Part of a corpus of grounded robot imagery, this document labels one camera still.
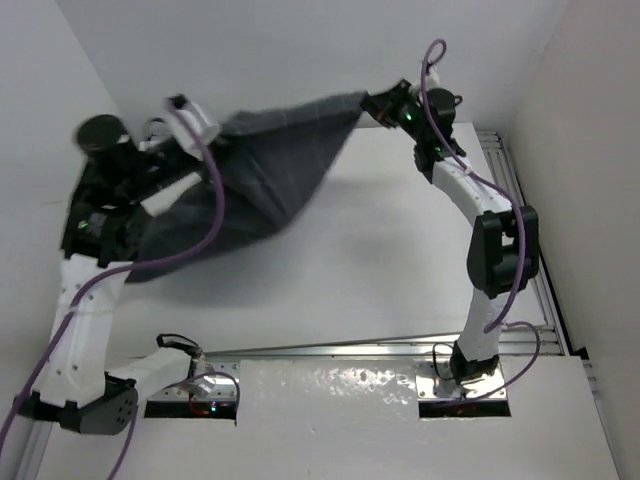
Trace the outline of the dark plaid pillowcase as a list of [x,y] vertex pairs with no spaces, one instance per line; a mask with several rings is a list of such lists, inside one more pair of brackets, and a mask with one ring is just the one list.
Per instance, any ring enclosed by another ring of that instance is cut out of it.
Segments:
[[287,229],[310,203],[358,123],[363,91],[293,107],[239,111],[211,144],[222,177],[225,213],[201,253],[180,263],[131,272],[141,284],[190,264],[220,257]]

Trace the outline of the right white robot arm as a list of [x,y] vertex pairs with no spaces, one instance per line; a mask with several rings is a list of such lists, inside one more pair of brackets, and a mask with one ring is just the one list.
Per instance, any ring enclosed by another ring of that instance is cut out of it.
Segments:
[[443,88],[417,94],[402,80],[361,103],[380,125],[399,128],[414,140],[417,170],[472,227],[466,270],[473,296],[449,360],[450,378],[458,384],[495,370],[503,322],[518,293],[538,274],[540,262],[536,210],[519,205],[476,173],[453,137],[460,102],[460,96]]

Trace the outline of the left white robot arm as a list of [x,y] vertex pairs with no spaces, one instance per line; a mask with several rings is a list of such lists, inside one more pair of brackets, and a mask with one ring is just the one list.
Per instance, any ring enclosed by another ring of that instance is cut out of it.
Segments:
[[80,434],[116,435],[132,423],[140,403],[187,380],[197,351],[180,341],[107,371],[114,311],[127,275],[179,264],[211,243],[205,238],[175,258],[137,262],[151,217],[143,203],[192,173],[209,170],[202,146],[217,122],[181,110],[163,119],[165,139],[139,146],[124,123],[103,114],[85,120],[74,141],[85,156],[69,202],[61,241],[61,285],[49,345],[9,418],[52,422]]

